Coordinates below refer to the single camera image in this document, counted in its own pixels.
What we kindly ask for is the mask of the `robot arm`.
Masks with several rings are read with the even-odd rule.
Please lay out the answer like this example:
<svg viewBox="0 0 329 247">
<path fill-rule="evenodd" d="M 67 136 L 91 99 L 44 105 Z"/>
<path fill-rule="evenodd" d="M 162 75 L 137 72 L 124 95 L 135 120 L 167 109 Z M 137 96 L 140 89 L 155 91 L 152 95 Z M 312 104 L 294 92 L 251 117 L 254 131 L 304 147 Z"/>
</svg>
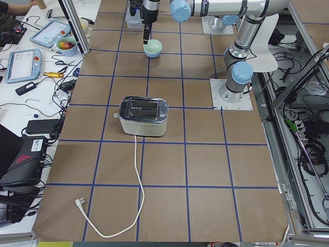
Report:
<svg viewBox="0 0 329 247">
<path fill-rule="evenodd" d="M 288 1 L 171 1 L 173 20 L 185 22 L 191 16 L 236 15 L 244 19 L 234 43 L 225 51 L 224 62 L 228 79 L 219 91 L 220 97 L 229 103 L 239 102 L 245 86 L 250 82 L 253 69 L 246 62 L 250 47 L 261 25 L 268 16 L 283 10 Z"/>
</svg>

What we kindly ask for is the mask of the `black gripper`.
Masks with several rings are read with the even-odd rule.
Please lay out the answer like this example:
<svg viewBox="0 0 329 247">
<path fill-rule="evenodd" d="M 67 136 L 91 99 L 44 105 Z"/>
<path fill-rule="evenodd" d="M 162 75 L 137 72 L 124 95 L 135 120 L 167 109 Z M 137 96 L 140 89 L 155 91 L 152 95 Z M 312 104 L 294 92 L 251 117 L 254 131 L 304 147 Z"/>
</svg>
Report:
<svg viewBox="0 0 329 247">
<path fill-rule="evenodd" d="M 150 34 L 151 24 L 157 21 L 159 12 L 160 0 L 143 0 L 142 1 L 142 22 L 144 25 L 143 30 L 143 44 L 147 45 Z"/>
</svg>

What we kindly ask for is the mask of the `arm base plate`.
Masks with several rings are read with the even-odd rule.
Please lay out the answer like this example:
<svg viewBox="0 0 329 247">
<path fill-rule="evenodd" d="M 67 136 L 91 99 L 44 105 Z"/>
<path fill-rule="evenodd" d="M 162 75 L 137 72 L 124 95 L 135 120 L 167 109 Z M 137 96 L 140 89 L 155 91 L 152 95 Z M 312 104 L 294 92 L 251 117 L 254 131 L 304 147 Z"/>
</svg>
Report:
<svg viewBox="0 0 329 247">
<path fill-rule="evenodd" d="M 203 34 L 232 36 L 232 25 L 237 19 L 236 15 L 202 17 Z"/>
<path fill-rule="evenodd" d="M 233 93 L 226 87 L 226 79 L 210 79 L 213 108 L 215 110 L 252 111 L 248 87 Z"/>
</svg>

